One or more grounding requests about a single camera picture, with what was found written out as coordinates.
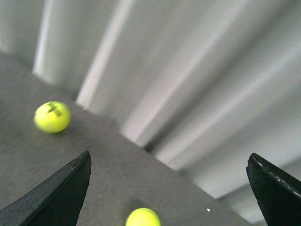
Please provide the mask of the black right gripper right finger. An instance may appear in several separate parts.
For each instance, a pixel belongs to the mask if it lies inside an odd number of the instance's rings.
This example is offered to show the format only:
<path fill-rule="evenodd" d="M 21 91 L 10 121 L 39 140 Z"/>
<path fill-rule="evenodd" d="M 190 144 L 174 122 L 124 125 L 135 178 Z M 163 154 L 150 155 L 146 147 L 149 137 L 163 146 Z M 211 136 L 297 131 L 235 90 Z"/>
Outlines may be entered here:
<path fill-rule="evenodd" d="M 269 226 L 301 224 L 301 182 L 256 153 L 246 173 L 258 206 Z"/>

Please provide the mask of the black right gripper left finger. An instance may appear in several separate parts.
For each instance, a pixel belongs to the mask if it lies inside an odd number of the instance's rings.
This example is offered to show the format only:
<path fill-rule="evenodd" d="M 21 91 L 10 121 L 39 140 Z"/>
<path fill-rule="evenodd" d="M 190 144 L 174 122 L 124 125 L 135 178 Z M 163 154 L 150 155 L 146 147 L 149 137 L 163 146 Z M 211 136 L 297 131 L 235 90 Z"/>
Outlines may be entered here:
<path fill-rule="evenodd" d="M 84 151 L 0 212 L 2 226 L 74 226 L 86 197 L 91 156 Z"/>

